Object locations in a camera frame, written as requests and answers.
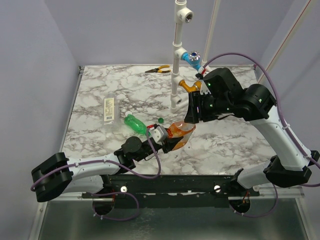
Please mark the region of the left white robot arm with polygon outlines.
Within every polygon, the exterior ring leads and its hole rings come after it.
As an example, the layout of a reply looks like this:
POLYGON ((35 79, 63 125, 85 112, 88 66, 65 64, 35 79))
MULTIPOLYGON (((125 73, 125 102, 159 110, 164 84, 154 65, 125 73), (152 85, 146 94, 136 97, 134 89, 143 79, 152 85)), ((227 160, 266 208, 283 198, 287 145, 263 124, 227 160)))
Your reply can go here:
POLYGON ((162 150, 165 154, 174 150, 181 137, 165 138, 161 143, 151 137, 141 141, 129 137, 114 153, 94 158, 68 158, 58 152, 31 171, 39 203, 51 201, 63 193, 90 192, 104 198, 110 194, 111 185, 102 180, 103 175, 119 175, 133 172, 135 162, 162 150))

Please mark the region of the orange label tea bottle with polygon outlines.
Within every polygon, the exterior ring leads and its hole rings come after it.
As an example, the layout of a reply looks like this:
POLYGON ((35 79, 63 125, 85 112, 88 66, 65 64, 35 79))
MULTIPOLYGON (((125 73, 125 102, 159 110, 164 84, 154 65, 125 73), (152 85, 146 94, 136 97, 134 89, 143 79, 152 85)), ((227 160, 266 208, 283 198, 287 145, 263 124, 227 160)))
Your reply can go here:
POLYGON ((188 142, 195 129, 195 124, 185 123, 183 120, 172 123, 167 129, 168 138, 176 140, 177 138, 182 137, 172 150, 175 151, 182 148, 188 142))

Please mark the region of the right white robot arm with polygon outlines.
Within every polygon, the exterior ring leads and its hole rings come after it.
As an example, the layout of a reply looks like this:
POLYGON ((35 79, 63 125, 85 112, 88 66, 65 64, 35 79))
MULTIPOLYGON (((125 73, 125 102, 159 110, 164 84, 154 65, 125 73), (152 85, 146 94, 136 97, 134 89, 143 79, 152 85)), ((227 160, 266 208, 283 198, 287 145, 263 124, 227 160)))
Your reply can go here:
POLYGON ((192 91, 188 94, 188 110, 184 121, 222 120, 222 114, 244 119, 254 126, 276 153, 266 165, 238 170, 230 183, 230 191, 241 196, 256 185, 272 183, 281 188, 315 187, 309 179, 311 165, 319 166, 318 151, 311 151, 297 139, 279 111, 271 92, 261 84, 236 90, 213 89, 207 94, 192 91))

